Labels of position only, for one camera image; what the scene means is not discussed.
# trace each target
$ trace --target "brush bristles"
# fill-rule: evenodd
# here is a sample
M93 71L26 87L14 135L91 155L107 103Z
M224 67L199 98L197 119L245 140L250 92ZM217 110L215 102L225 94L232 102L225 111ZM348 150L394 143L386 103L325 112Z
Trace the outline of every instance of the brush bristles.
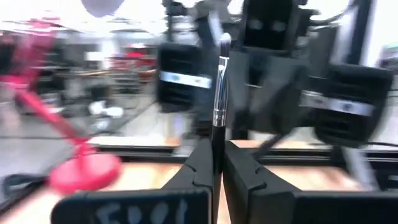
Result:
M220 40L220 56L229 57L229 48L231 47L231 36L224 33Z

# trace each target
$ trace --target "desk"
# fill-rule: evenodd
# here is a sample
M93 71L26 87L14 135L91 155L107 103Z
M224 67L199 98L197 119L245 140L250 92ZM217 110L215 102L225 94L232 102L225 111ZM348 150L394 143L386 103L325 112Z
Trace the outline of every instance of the desk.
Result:
M255 147L257 141L234 141L239 147ZM304 142L283 142L280 147L303 148ZM139 190L161 188L179 170L181 164L125 163L122 176L103 190ZM269 170L302 190L362 190L359 184L334 167L267 166ZM219 224L229 224L224 187L221 186ZM0 218L0 224L49 224L53 206L62 195L43 187Z

